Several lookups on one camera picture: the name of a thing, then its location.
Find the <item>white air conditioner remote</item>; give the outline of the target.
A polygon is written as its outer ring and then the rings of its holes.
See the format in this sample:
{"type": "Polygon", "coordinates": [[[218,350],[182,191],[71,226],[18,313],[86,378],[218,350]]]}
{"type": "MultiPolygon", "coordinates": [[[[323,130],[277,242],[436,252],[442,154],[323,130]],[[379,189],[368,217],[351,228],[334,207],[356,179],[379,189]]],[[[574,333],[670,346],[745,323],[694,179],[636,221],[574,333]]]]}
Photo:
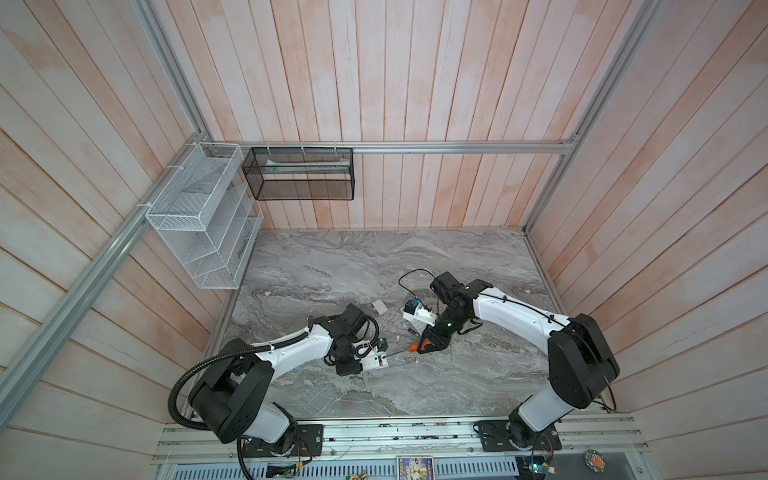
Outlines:
{"type": "Polygon", "coordinates": [[[372,352],[360,360],[363,371],[381,370],[388,367],[388,358],[385,352],[372,352]]]}

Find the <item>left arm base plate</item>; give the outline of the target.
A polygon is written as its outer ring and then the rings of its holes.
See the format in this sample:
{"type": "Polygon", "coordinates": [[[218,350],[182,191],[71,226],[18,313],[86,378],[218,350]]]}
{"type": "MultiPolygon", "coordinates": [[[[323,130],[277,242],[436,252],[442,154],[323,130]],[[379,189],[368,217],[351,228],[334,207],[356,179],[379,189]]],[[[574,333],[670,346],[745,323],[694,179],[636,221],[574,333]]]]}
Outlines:
{"type": "Polygon", "coordinates": [[[245,458],[282,460],[288,458],[311,459],[321,455],[324,426],[320,423],[290,426],[275,443],[255,437],[246,437],[241,444],[245,458]]]}

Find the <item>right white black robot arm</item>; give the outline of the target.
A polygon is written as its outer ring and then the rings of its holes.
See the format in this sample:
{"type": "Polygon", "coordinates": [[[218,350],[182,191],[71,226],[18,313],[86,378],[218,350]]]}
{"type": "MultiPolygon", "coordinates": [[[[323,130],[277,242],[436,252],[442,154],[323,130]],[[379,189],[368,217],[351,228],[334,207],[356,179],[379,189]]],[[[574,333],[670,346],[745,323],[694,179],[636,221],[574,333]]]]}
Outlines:
{"type": "Polygon", "coordinates": [[[479,435],[497,438],[507,448],[538,448],[543,432],[571,411],[588,407],[620,375],[600,326],[589,315],[569,317],[542,310],[487,281],[464,284],[449,272],[434,277],[430,290],[437,298],[434,311],[417,297],[404,303],[403,318],[424,325],[419,341],[409,347],[411,352],[445,350],[454,336],[492,323],[530,342],[548,359],[548,383],[515,407],[504,425],[475,425],[479,435]]]}

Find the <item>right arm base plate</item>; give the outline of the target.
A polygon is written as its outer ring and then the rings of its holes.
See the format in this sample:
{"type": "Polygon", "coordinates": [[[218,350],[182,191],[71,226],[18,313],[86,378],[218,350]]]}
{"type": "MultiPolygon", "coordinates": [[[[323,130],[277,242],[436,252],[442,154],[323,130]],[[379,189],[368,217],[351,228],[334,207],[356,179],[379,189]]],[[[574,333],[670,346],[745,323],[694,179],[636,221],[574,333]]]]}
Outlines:
{"type": "Polygon", "coordinates": [[[484,452],[558,451],[562,449],[560,436],[552,424],[543,431],[534,432],[525,424],[508,420],[483,420],[473,424],[484,452]]]}

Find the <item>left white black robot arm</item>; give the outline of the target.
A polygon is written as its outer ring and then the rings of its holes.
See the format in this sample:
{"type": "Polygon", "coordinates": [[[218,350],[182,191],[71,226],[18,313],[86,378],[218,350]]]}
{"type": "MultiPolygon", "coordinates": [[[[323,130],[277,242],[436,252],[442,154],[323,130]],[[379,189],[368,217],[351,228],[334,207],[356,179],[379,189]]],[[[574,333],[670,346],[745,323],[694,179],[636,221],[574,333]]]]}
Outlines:
{"type": "Polygon", "coordinates": [[[178,424],[211,431],[224,444],[258,440],[283,455],[297,441],[297,426],[285,408],[265,403],[273,381],[315,360],[340,377],[383,369],[387,349],[376,319],[349,304],[270,342],[229,341],[177,381],[169,412],[178,424]]]}

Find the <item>orange handle screwdriver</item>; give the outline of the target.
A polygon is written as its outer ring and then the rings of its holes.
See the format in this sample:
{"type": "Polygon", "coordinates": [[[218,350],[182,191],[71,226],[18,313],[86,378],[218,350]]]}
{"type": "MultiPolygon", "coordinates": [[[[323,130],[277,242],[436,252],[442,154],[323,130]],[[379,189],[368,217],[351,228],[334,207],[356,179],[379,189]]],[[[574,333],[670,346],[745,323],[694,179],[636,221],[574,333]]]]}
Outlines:
{"type": "Polygon", "coordinates": [[[424,353],[428,353],[428,349],[424,346],[420,346],[418,343],[414,343],[409,345],[408,347],[396,350],[394,352],[388,352],[387,359],[392,360],[393,358],[402,354],[424,354],[424,353]]]}

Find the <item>white battery cover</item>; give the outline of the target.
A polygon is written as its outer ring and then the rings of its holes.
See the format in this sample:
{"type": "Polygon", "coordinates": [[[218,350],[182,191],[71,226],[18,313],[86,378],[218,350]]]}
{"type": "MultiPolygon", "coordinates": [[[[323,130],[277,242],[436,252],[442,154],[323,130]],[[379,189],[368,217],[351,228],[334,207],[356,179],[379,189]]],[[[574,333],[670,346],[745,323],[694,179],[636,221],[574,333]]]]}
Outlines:
{"type": "Polygon", "coordinates": [[[386,304],[381,300],[377,299],[371,303],[372,307],[376,311],[378,316],[384,315],[388,311],[388,307],[386,304]]]}

